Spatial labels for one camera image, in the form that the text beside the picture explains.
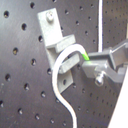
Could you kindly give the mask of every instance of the pegboard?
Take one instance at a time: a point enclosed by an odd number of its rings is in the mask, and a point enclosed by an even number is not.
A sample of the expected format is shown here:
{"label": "pegboard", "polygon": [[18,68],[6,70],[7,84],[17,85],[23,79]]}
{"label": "pegboard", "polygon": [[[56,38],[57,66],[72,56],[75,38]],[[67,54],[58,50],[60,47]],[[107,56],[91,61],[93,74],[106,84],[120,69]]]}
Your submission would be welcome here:
{"label": "pegboard", "polygon": [[[126,38],[126,0],[104,0],[104,48]],[[63,36],[74,34],[87,52],[98,47],[98,0],[4,0],[0,4],[0,128],[72,128],[67,109],[52,90],[52,75],[37,13],[56,8]],[[73,106],[78,128],[107,128],[118,93],[105,81],[88,79],[81,62],[74,83],[62,93]]]}

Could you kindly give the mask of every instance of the white surface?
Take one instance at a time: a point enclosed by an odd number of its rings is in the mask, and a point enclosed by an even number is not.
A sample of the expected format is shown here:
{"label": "white surface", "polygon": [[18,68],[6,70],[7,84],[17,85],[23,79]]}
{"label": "white surface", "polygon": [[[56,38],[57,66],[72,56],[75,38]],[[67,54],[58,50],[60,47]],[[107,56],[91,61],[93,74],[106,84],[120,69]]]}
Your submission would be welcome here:
{"label": "white surface", "polygon": [[103,0],[99,0],[98,52],[103,51]]}
{"label": "white surface", "polygon": [[72,106],[62,97],[62,95],[60,94],[59,90],[58,90],[58,86],[57,86],[57,77],[58,77],[58,71],[59,68],[62,64],[62,62],[64,61],[64,59],[70,55],[71,53],[75,52],[75,51],[79,51],[81,54],[85,53],[85,49],[83,48],[83,46],[79,45],[79,44],[74,44],[71,45],[69,47],[67,47],[57,58],[54,68],[53,68],[53,74],[52,74],[52,86],[53,86],[53,91],[55,93],[55,96],[57,97],[57,99],[68,109],[68,111],[70,112],[71,116],[72,116],[72,120],[73,120],[73,128],[77,128],[77,117],[75,114],[74,109],[72,108]]}
{"label": "white surface", "polygon": [[128,128],[128,68],[108,128]]}

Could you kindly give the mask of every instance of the white wire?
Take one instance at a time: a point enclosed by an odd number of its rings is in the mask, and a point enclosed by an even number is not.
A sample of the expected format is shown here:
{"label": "white wire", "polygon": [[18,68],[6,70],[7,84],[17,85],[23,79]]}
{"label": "white wire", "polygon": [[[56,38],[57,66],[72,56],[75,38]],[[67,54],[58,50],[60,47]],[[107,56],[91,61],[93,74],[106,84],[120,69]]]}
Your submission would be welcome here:
{"label": "white wire", "polygon": [[99,0],[99,44],[98,44],[98,52],[103,51],[103,0]]}
{"label": "white wire", "polygon": [[68,109],[68,111],[70,112],[71,116],[72,116],[72,120],[73,120],[73,128],[77,128],[77,117],[75,114],[74,109],[72,108],[72,106],[62,97],[62,95],[60,94],[59,90],[58,90],[58,86],[57,86],[57,77],[58,77],[58,71],[59,68],[62,64],[62,62],[64,61],[64,59],[70,55],[71,53],[75,52],[75,51],[79,51],[81,54],[85,53],[85,49],[83,48],[83,46],[81,46],[80,44],[74,44],[71,45],[69,47],[67,47],[57,58],[54,68],[53,68],[53,75],[52,75],[52,86],[53,86],[53,91],[55,93],[55,96],[57,97],[57,99]]}

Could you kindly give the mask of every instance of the perforated panel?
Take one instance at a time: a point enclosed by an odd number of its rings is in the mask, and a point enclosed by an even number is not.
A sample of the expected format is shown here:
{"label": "perforated panel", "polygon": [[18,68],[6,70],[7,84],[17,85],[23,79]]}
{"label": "perforated panel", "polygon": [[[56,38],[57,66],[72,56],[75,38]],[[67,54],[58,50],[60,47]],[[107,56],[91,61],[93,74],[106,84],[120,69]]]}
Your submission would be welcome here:
{"label": "perforated panel", "polygon": [[[104,0],[104,48],[126,38],[126,0]],[[0,127],[72,128],[69,112],[55,98],[37,13],[57,8],[63,36],[75,34],[87,52],[97,51],[98,0],[4,0],[0,4]],[[63,96],[78,128],[106,128],[118,94],[105,81],[98,88],[81,64]]]}

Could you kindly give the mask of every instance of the hole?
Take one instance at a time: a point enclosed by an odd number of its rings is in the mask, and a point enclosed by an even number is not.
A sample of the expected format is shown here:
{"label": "hole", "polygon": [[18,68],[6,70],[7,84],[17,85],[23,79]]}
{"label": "hole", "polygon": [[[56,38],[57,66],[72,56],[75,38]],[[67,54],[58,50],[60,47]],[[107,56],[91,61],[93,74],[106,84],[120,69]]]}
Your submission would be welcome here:
{"label": "hole", "polygon": [[85,128],[85,126],[84,126],[84,125],[82,125],[82,128]]}
{"label": "hole", "polygon": [[17,55],[18,51],[19,51],[18,48],[14,48],[14,49],[13,49],[13,54],[14,54],[14,55]]}
{"label": "hole", "polygon": [[76,25],[79,25],[79,21],[76,21]]}
{"label": "hole", "polygon": [[86,112],[89,113],[89,110],[87,109]]}
{"label": "hole", "polygon": [[35,60],[35,59],[32,59],[32,60],[31,60],[31,65],[32,65],[32,66],[35,66],[35,65],[36,65],[36,60]]}
{"label": "hole", "polygon": [[51,124],[54,124],[55,123],[53,118],[50,120],[50,122],[51,122]]}
{"label": "hole", "polygon": [[20,114],[20,115],[22,115],[23,114],[23,111],[22,111],[22,109],[20,108],[20,109],[18,109],[18,113]]}
{"label": "hole", "polygon": [[63,32],[64,31],[64,29],[63,29],[63,27],[61,26],[61,31]]}
{"label": "hole", "polygon": [[52,0],[54,3],[57,2],[57,0]]}
{"label": "hole", "polygon": [[7,74],[7,75],[5,76],[5,80],[6,80],[6,81],[10,81],[10,80],[11,80],[10,74]]}
{"label": "hole", "polygon": [[91,8],[93,8],[94,7],[94,5],[93,4],[91,4]]}
{"label": "hole", "polygon": [[63,126],[66,127],[66,125],[67,125],[67,124],[66,124],[66,121],[64,121],[64,122],[63,122]]}
{"label": "hole", "polygon": [[60,101],[56,98],[56,103],[59,103]]}
{"label": "hole", "polygon": [[69,14],[69,11],[68,10],[65,10],[65,14]]}
{"label": "hole", "polygon": [[9,17],[9,12],[8,12],[8,11],[5,11],[5,12],[4,12],[4,17],[5,17],[5,18],[8,18],[8,17]]}
{"label": "hole", "polygon": [[43,42],[43,37],[40,35],[40,36],[38,37],[38,40],[39,40],[40,43]]}
{"label": "hole", "polygon": [[81,11],[83,10],[83,7],[82,7],[82,6],[80,6],[80,10],[81,10]]}
{"label": "hole", "polygon": [[67,82],[67,81],[66,81],[66,80],[64,80],[64,81],[63,81],[63,85],[66,85],[66,82]]}
{"label": "hole", "polygon": [[81,68],[81,67],[80,67],[80,64],[78,64],[78,65],[77,65],[77,69],[80,70],[80,68]]}
{"label": "hole", "polygon": [[41,92],[41,97],[45,98],[46,97],[46,94],[44,91]]}
{"label": "hole", "polygon": [[81,107],[80,106],[78,106],[78,111],[80,111],[81,110]]}
{"label": "hole", "polygon": [[73,85],[73,88],[76,88],[76,84],[75,83],[73,83],[72,85]]}
{"label": "hole", "polygon": [[24,89],[25,89],[26,91],[29,90],[29,84],[28,84],[28,83],[26,83],[26,84],[24,85]]}
{"label": "hole", "polygon": [[93,43],[95,44],[95,43],[96,43],[96,41],[95,41],[95,40],[93,40]]}
{"label": "hole", "polygon": [[91,20],[91,17],[89,16],[88,19]]}
{"label": "hole", "polygon": [[85,89],[82,89],[82,93],[85,93]]}
{"label": "hole", "polygon": [[34,2],[31,2],[31,3],[30,3],[30,7],[31,7],[32,9],[34,9],[34,8],[35,8],[35,3],[34,3]]}
{"label": "hole", "polygon": [[88,31],[85,31],[85,35],[86,35],[86,36],[88,35]]}
{"label": "hole", "polygon": [[90,97],[92,97],[92,93],[90,93]]}
{"label": "hole", "polygon": [[23,31],[25,31],[27,29],[27,25],[25,23],[23,23],[21,28],[22,28]]}
{"label": "hole", "polygon": [[49,68],[49,69],[47,70],[47,73],[48,73],[48,75],[51,75],[51,74],[52,74],[51,68]]}
{"label": "hole", "polygon": [[0,101],[0,107],[3,108],[4,107],[4,102],[1,100]]}
{"label": "hole", "polygon": [[39,114],[36,114],[36,115],[35,115],[35,119],[36,119],[36,120],[39,120],[39,119],[40,119]]}

